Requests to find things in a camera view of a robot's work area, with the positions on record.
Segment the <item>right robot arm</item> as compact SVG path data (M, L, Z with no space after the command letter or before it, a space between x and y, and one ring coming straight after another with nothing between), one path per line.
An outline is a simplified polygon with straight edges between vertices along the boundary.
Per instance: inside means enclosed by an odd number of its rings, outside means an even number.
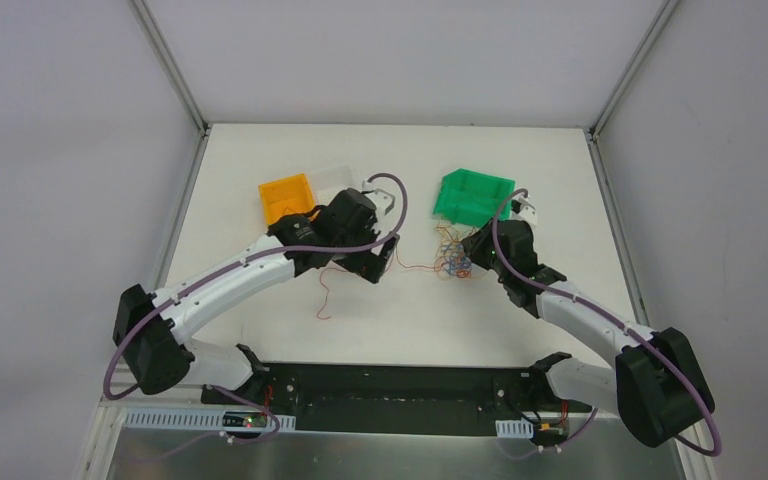
M565 353L541 360L527 384L532 404L550 410L578 401L618 416L645 446L677 440L702 455L720 455L715 402L689 339L675 328L621 320L540 263L533 243L528 223L492 219L462 247L474 265L496 273L516 307L572 335L605 364Z

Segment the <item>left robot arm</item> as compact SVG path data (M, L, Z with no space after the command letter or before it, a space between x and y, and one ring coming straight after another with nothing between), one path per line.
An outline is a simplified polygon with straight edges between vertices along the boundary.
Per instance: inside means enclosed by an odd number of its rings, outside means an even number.
M253 295L334 262L380 280L399 237L379 223L395 205L381 190L347 188L329 204L287 213L243 252L202 274L153 292L136 284L120 296L112 339L135 378L156 395L179 384L218 385L241 404L257 402L265 378L242 347L198 341L209 322Z

